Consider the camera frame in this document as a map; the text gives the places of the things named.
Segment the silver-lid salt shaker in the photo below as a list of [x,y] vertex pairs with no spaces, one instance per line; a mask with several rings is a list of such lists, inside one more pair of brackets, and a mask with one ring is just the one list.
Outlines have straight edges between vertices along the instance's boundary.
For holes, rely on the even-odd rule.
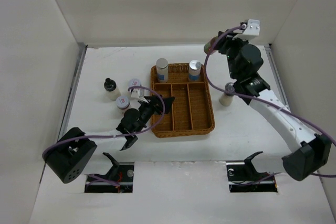
[[159,83],[167,83],[169,79],[169,63],[165,58],[156,61],[156,73]]
[[202,64],[198,60],[192,60],[188,65],[188,80],[190,82],[198,82],[200,79]]

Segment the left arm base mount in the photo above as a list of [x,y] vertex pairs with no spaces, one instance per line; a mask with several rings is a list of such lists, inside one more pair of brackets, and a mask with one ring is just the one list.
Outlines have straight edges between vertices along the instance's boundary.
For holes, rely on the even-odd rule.
[[132,193],[135,163],[119,163],[109,153],[102,153],[111,163],[105,174],[87,176],[85,193]]

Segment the red sauce bottle yellow cap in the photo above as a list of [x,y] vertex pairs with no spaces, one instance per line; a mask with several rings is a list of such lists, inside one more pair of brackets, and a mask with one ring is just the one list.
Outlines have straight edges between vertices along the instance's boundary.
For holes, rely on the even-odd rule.
[[213,44],[217,41],[217,39],[218,39],[218,36],[215,36],[215,37],[213,37],[210,41],[208,41],[205,45],[204,45],[204,52],[206,53],[206,54],[209,54],[209,55],[211,55],[211,54],[213,54],[213,53],[215,53],[217,50],[216,49],[213,49],[212,48],[212,46],[213,46]]

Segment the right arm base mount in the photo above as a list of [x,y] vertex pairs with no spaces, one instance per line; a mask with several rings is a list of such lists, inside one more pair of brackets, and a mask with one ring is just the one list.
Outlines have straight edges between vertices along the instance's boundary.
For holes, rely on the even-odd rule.
[[242,161],[226,163],[231,193],[277,193],[276,173],[256,171],[252,160],[262,152],[255,152]]

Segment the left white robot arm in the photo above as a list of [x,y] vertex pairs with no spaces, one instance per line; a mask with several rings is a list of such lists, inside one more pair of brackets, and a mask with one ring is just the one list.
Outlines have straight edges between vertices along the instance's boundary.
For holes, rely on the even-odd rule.
[[99,138],[104,143],[120,138],[125,141],[120,150],[129,149],[138,140],[139,134],[149,130],[146,124],[153,115],[159,115],[161,121],[171,111],[175,97],[152,95],[145,96],[144,99],[139,102],[139,108],[126,110],[112,133],[87,135],[78,127],[71,128],[56,144],[44,150],[43,160],[64,184],[68,184],[83,172],[97,149],[98,144],[93,141],[94,138]]

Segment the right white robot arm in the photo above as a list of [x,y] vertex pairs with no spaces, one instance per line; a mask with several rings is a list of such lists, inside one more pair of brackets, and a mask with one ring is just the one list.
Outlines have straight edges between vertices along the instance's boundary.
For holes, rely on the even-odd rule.
[[278,161],[282,172],[302,181],[324,166],[335,140],[318,126],[294,115],[277,98],[270,85],[258,74],[264,61],[260,50],[249,43],[258,33],[248,32],[243,25],[219,31],[204,48],[207,55],[218,51],[227,58],[233,88],[223,93],[238,96],[262,115],[278,132],[290,152]]

